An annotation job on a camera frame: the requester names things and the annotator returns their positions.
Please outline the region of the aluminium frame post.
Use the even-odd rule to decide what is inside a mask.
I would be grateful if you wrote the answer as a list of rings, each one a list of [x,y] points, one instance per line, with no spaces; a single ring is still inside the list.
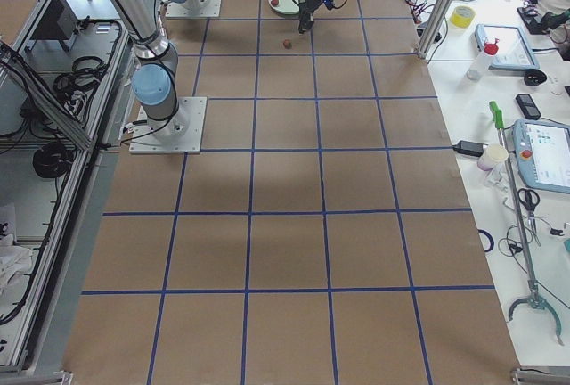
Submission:
[[[441,27],[444,16],[448,11],[451,2],[452,0],[436,0],[433,11],[427,20],[427,26],[419,39],[419,44],[416,49],[416,53],[421,59],[425,59],[427,57],[428,50],[434,43],[436,34]]]

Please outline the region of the long reacher grabber tool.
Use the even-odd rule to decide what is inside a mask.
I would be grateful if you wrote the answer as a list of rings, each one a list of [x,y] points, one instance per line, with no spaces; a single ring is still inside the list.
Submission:
[[[562,341],[562,323],[559,318],[559,315],[554,309],[554,307],[539,293],[539,283],[538,280],[536,279],[533,268],[532,255],[529,249],[529,242],[527,239],[526,223],[521,210],[521,204],[517,195],[516,178],[511,164],[509,152],[507,152],[507,158],[505,159],[505,169],[507,172],[507,178],[509,182],[509,190],[514,205],[514,211],[517,220],[517,230],[522,245],[522,253],[525,261],[525,270],[527,274],[527,285],[529,289],[528,296],[517,299],[510,305],[508,311],[508,319],[510,321],[513,319],[516,308],[521,305],[528,305],[532,309],[547,310],[552,315],[555,323],[556,340],[560,346],[563,346],[564,342]]]

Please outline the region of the teach pendant tablet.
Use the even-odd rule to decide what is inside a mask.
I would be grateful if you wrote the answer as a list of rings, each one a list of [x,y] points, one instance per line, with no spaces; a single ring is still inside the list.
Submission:
[[[485,43],[498,41],[498,52],[490,63],[490,70],[537,70],[536,59],[525,32],[519,26],[477,24],[475,39],[480,50]]]
[[[518,172],[525,185],[569,194],[569,126],[518,119],[512,136]]]

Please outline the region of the yellow tape roll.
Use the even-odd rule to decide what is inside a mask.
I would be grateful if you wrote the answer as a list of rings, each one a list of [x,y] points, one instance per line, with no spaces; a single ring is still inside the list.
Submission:
[[[458,5],[456,6],[450,17],[450,23],[460,29],[466,29],[473,19],[475,19],[476,12],[469,6]]]

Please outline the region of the light green plate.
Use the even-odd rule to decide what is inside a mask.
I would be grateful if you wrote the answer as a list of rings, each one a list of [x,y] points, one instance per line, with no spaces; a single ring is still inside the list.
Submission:
[[[279,5],[271,8],[281,15],[298,15],[299,13],[298,0],[279,0]]]

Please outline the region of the black handled scissors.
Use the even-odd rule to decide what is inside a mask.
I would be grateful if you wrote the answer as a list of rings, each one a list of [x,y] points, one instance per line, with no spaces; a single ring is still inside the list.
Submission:
[[[528,217],[528,224],[538,246],[541,246],[537,233],[537,225],[535,220],[535,209],[540,203],[540,195],[533,189],[521,188],[517,190],[518,201],[525,207]]]

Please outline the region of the far teach pendant tablet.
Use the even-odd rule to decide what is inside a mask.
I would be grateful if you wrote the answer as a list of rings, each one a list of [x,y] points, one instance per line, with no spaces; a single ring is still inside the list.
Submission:
[[[480,50],[485,43],[498,41],[498,52],[490,63],[490,70],[537,70],[536,59],[525,32],[519,26],[477,24],[475,39]]]

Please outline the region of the white paper cup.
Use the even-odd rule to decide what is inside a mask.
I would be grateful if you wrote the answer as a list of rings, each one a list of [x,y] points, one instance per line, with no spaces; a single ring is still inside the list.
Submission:
[[[483,171],[491,171],[503,164],[509,157],[508,150],[500,144],[488,144],[477,160],[477,166]]]

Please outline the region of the clear bottle red cap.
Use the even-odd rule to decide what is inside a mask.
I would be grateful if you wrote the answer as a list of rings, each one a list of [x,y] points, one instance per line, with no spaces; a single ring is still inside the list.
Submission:
[[[495,39],[493,42],[484,42],[484,46],[480,50],[479,55],[473,61],[466,73],[466,76],[469,80],[479,81],[489,70],[494,56],[499,51],[498,42],[498,39]]]

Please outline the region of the black power adapter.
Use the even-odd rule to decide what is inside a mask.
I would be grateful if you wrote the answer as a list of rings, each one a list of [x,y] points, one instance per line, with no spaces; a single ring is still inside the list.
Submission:
[[[460,140],[452,149],[458,154],[479,158],[483,155],[485,147],[486,145],[482,143]]]

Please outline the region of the near teach pendant tablet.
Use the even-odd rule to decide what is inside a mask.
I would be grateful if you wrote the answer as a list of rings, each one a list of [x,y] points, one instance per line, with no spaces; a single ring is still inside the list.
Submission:
[[[518,119],[512,136],[518,172],[525,185],[569,194],[569,126]]]

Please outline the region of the black phone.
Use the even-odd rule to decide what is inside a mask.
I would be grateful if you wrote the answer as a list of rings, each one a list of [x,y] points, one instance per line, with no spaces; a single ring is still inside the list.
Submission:
[[[526,119],[538,120],[542,117],[530,94],[518,94],[516,103]]]

